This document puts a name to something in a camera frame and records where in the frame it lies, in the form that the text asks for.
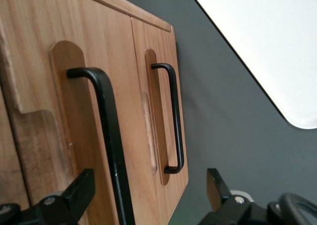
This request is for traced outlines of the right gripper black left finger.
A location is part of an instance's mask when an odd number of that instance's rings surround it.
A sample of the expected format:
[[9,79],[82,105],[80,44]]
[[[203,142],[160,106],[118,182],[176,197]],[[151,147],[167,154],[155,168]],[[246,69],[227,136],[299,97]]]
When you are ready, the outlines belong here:
[[44,198],[36,205],[40,225],[77,225],[95,195],[95,173],[84,169],[60,194]]

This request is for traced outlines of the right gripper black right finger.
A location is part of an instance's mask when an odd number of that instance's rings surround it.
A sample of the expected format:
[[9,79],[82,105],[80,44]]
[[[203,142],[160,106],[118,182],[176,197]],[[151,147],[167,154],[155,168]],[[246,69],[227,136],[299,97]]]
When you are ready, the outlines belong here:
[[251,202],[242,195],[233,195],[217,169],[207,169],[207,196],[212,212],[202,225],[242,225],[251,212]]

